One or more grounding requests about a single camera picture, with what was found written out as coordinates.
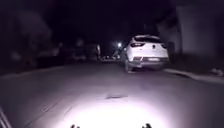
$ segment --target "street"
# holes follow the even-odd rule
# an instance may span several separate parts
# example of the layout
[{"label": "street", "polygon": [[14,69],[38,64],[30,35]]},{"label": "street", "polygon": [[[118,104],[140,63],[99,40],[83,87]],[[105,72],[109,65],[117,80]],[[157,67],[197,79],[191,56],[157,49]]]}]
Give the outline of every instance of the street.
[{"label": "street", "polygon": [[223,85],[163,71],[128,74],[113,63],[0,80],[0,104],[14,128],[221,128],[223,92]]}]

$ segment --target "car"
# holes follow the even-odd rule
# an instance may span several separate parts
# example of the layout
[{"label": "car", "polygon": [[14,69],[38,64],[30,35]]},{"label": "car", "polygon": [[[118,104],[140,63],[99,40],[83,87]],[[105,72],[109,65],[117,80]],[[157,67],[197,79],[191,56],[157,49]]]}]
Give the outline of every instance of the car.
[{"label": "car", "polygon": [[157,36],[134,36],[123,50],[126,71],[133,68],[162,68],[169,62],[166,45]]}]

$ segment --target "light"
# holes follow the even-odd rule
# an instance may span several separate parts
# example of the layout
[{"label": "light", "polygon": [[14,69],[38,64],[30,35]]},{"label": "light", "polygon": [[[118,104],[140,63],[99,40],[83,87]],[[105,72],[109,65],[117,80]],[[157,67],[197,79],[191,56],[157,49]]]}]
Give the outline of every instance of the light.
[{"label": "light", "polygon": [[142,102],[109,100],[76,106],[56,128],[72,124],[81,128],[141,128],[146,123],[153,128],[168,128],[163,114],[152,106]]},{"label": "light", "polygon": [[117,43],[117,47],[121,48],[122,47],[122,43]]}]

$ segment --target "night sky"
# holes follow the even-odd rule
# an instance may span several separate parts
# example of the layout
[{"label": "night sky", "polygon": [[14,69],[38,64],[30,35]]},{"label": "night sky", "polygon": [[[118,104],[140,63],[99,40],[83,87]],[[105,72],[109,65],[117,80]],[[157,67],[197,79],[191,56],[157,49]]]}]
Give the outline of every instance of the night sky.
[{"label": "night sky", "polygon": [[169,9],[168,0],[56,0],[46,19],[57,41],[108,44],[156,33],[154,21]]}]

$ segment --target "car wheel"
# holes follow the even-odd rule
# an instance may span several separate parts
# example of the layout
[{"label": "car wheel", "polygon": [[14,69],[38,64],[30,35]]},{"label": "car wheel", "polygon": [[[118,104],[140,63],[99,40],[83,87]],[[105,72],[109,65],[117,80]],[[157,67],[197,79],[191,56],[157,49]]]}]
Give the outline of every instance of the car wheel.
[{"label": "car wheel", "polygon": [[129,64],[128,60],[125,60],[125,71],[127,71],[128,73],[131,73],[133,70],[133,67]]}]

